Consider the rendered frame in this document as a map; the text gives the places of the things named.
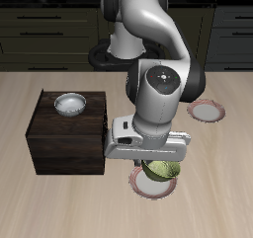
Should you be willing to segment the white bowl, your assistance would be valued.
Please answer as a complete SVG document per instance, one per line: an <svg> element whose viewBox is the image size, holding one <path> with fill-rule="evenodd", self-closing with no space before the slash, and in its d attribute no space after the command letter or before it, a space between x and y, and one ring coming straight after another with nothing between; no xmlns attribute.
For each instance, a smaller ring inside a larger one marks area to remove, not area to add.
<svg viewBox="0 0 253 238"><path fill-rule="evenodd" d="M54 101L55 110L64 117L76 117L86 107L86 99L77 93L66 93L57 97Z"/></svg>

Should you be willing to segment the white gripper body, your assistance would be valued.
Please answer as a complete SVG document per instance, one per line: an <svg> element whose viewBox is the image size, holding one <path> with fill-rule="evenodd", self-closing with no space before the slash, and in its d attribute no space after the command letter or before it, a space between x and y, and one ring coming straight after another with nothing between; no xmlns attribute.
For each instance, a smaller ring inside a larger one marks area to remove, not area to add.
<svg viewBox="0 0 253 238"><path fill-rule="evenodd" d="M160 149L142 149L139 146L116 144L109 131L105 140L104 155L111 159L182 161L191 142L191 135L186 132L171 131Z"/></svg>

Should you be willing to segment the dark wooden cabinet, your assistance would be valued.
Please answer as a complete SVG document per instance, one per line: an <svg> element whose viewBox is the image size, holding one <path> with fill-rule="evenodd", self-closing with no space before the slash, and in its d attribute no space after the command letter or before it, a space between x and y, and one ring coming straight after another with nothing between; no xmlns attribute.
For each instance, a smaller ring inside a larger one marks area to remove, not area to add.
<svg viewBox="0 0 253 238"><path fill-rule="evenodd" d="M82 114L67 118L54 107L58 92L40 93L26 139L38 175L102 175L108 131L104 92L84 92Z"/></svg>

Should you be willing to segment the white plate with red rim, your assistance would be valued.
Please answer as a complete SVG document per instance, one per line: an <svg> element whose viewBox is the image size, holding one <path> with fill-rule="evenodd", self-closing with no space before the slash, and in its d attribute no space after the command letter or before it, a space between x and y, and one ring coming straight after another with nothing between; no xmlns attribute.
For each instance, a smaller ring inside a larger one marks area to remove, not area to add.
<svg viewBox="0 0 253 238"><path fill-rule="evenodd" d="M150 180L141 167L134 167L129 176L128 183L132 190L140 197L148 199L162 199L171 195L177 187L177 179L167 182Z"/></svg>
<svg viewBox="0 0 253 238"><path fill-rule="evenodd" d="M218 122L226 116L223 105L208 99L199 99L187 107L188 114L201 122Z"/></svg>

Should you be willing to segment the dark olive kitchen cupboard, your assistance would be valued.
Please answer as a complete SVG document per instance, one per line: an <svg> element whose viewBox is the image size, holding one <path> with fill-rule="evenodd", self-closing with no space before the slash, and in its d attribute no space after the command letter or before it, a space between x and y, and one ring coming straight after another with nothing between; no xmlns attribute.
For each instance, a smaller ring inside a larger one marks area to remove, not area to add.
<svg viewBox="0 0 253 238"><path fill-rule="evenodd" d="M214 8L177 6L167 13L204 67ZM0 72L93 71L89 51L114 32L98 7L0 8Z"/></svg>

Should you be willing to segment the green bowl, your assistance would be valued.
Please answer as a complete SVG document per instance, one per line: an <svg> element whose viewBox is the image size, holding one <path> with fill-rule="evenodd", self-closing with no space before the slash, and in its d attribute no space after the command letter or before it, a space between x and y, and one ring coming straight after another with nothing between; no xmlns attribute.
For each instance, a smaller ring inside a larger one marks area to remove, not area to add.
<svg viewBox="0 0 253 238"><path fill-rule="evenodd" d="M167 182L176 178L181 172L181 166L173 161L141 161L145 175L155 182Z"/></svg>

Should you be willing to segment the flat black base plate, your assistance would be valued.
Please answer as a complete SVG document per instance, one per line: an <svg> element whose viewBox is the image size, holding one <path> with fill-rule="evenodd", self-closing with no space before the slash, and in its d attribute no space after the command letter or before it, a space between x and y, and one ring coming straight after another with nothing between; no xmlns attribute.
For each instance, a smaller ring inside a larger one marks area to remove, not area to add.
<svg viewBox="0 0 253 238"><path fill-rule="evenodd" d="M99 72L126 72L133 63L139 59L164 59L164 51L153 41L143 40L145 52L133 59L121 59L116 58L108 53L109 45L111 41L109 39L101 39L99 43L89 51L88 60L94 67L95 71Z"/></svg>

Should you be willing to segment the dark grey kitchen cupboard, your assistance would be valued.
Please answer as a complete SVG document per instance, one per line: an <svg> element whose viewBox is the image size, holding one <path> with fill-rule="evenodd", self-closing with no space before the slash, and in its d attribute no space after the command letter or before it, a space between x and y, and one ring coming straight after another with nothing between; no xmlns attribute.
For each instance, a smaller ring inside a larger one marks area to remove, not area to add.
<svg viewBox="0 0 253 238"><path fill-rule="evenodd" d="M205 71L253 72L253 6L215 9Z"/></svg>

